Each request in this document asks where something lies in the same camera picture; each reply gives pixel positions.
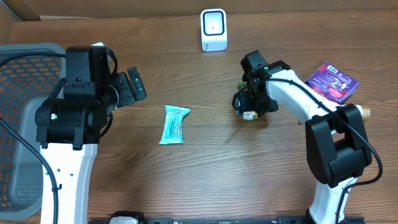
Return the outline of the green juice pouch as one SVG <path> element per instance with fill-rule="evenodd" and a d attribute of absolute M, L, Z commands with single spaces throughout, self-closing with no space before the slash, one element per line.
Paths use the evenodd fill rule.
<path fill-rule="evenodd" d="M 255 120 L 258 119 L 258 114 L 254 111 L 252 106 L 249 104 L 251 97 L 249 91 L 246 89 L 247 84 L 242 80 L 239 81 L 239 89 L 241 92 L 235 100 L 236 114 L 241 116 L 244 120 Z"/>

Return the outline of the teal snack packet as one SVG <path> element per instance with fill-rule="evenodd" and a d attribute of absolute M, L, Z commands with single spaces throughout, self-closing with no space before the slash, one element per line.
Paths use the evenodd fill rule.
<path fill-rule="evenodd" d="M 160 145 L 183 144 L 183 119 L 190 108 L 165 105 L 165 123 Z"/>

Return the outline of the red purple snack packet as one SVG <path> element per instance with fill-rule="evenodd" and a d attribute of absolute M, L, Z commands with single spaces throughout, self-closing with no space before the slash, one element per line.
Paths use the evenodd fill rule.
<path fill-rule="evenodd" d="M 357 89 L 359 82 L 325 62 L 305 82 L 319 95 L 342 105 Z"/>

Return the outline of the white tube with gold cap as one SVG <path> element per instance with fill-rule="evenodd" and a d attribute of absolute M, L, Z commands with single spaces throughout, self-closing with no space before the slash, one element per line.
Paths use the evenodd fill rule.
<path fill-rule="evenodd" d="M 362 119 L 364 122 L 368 121 L 371 116 L 370 107 L 366 105 L 356 105 L 357 109 L 359 109 Z"/>

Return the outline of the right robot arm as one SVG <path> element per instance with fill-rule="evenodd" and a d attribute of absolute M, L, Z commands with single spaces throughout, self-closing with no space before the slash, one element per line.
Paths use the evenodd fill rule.
<path fill-rule="evenodd" d="M 267 63 L 259 51 L 241 60 L 244 71 L 232 106 L 238 116 L 257 119 L 283 104 L 305 127 L 307 163 L 317 180 L 315 196 L 302 217 L 279 217 L 278 223 L 364 223 L 347 217 L 349 187 L 371 164 L 364 129 L 364 108 L 341 106 L 302 82 L 283 61 Z"/>

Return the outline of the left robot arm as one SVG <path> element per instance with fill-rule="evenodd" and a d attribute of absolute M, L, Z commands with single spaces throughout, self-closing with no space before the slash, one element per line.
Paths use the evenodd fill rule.
<path fill-rule="evenodd" d="M 105 46 L 69 47 L 65 77 L 35 112 L 43 168 L 41 223 L 87 223 L 88 192 L 101 137 L 113 110 L 147 96 L 136 67 L 109 67 Z"/>

